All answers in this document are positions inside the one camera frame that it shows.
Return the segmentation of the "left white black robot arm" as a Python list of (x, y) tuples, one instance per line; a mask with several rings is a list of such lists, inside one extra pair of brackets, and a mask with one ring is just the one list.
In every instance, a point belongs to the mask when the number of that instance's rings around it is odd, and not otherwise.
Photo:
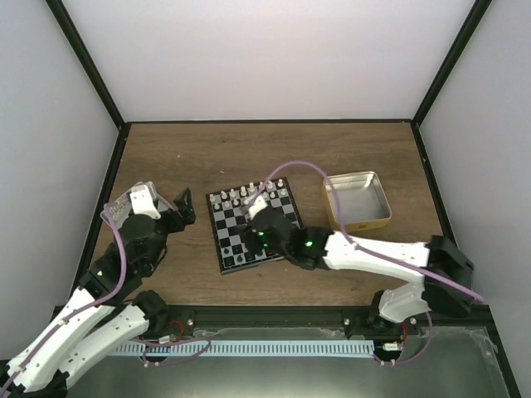
[(168, 203), (151, 182), (140, 182), (105, 204), (100, 217), (112, 230), (113, 241), (40, 335), (2, 364), (2, 396), (64, 397), (122, 343), (168, 328), (169, 307), (159, 294), (147, 290), (132, 299), (129, 295), (165, 257), (168, 236), (196, 220), (190, 189)]

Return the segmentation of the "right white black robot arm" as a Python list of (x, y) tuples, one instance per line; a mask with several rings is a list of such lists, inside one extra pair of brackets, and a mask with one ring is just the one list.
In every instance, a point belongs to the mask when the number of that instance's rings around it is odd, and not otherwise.
[(427, 243), (396, 243), (357, 238), (324, 227), (298, 227), (266, 208), (239, 230), (247, 249), (269, 249), (306, 270), (352, 270), (403, 281), (375, 294), (369, 326), (386, 334), (421, 313), (465, 318), (482, 301), (471, 285), (474, 266), (457, 246), (434, 235)]

